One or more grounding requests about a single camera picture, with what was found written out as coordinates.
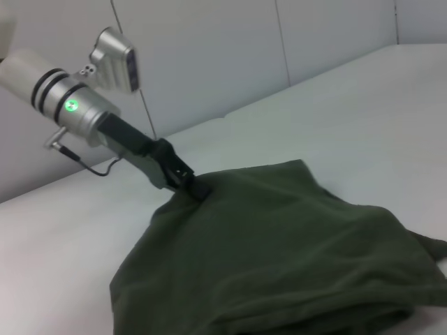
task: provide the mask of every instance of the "white table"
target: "white table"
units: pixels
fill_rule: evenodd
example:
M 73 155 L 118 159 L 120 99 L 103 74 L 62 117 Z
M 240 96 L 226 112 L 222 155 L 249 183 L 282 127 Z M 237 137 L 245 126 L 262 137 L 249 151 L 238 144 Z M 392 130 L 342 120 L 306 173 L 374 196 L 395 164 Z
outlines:
M 345 200 L 447 239 L 447 45 L 387 47 L 168 139 L 198 174 L 302 158 Z M 111 335 L 108 284 L 169 197 L 121 162 L 1 204 L 0 334 Z M 447 334 L 447 310 L 387 334 Z

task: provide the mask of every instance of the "wall seam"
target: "wall seam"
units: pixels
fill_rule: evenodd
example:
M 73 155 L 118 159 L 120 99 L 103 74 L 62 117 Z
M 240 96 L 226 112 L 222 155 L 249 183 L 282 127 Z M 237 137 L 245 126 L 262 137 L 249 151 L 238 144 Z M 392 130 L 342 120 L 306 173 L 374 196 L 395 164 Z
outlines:
M 397 0 L 394 1 L 394 16 L 395 16 L 395 24 L 396 24 L 396 43 L 400 44 L 400 33 L 399 33 L 399 18 L 397 16 Z
M 284 43 L 284 36 L 283 36 L 283 33 L 282 33 L 281 17 L 279 16 L 279 9 L 278 9 L 278 0 L 274 0 L 274 7 L 275 7 L 275 9 L 277 11 L 277 18 L 278 18 L 278 25 L 279 25 L 279 34 L 281 35 L 282 52 L 284 54 L 284 63 L 286 64 L 286 70 L 287 70 L 287 82 L 288 82 L 288 86 L 291 87 L 292 86 L 291 74 L 290 74 L 290 71 L 288 70 L 286 45 Z

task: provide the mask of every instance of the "black cable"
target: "black cable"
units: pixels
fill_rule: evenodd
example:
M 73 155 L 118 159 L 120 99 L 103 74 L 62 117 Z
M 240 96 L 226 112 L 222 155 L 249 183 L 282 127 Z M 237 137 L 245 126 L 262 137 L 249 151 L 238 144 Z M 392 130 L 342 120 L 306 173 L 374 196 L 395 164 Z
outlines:
M 81 158 L 77 154 L 72 152 L 69 148 L 67 148 L 65 146 L 60 146 L 60 148 L 58 148 L 58 150 L 59 150 L 59 152 L 61 154 L 69 157 L 70 159 L 72 159 L 73 161 L 75 161 L 76 163 L 81 165 L 84 169 L 89 170 L 91 173 L 95 174 L 96 176 L 100 176 L 100 177 L 108 176 L 109 173 L 110 173 L 110 170 L 112 169 L 112 166 L 115 165 L 116 163 L 118 163 L 122 159 L 122 157 L 116 157 L 116 159 L 113 162 L 111 162 L 111 164 L 109 164 L 109 166 L 107 168 L 107 172 L 106 173 L 100 173 L 98 171 L 93 170 L 86 163 L 81 161 Z
M 81 165 L 82 167 L 84 167 L 85 169 L 89 170 L 91 173 L 100 176 L 100 177 L 106 177 L 109 175 L 110 173 L 110 169 L 112 169 L 112 166 L 115 165 L 116 163 L 118 163 L 121 160 L 121 157 L 116 157 L 116 159 L 111 162 L 111 164 L 109 164 L 108 168 L 107 168 L 107 172 L 106 173 L 100 173 L 98 171 L 93 170 L 91 167 L 89 167 L 87 164 L 85 164 L 82 161 L 78 161 L 79 165 Z

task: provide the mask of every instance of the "dark green towel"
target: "dark green towel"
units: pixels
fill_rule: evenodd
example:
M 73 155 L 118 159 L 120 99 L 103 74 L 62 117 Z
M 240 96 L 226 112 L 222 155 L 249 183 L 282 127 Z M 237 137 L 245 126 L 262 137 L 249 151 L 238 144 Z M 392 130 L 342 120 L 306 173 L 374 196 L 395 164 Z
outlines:
M 323 190 L 302 161 L 206 174 L 158 209 L 110 290 L 115 335 L 369 335 L 447 306 L 444 241 Z

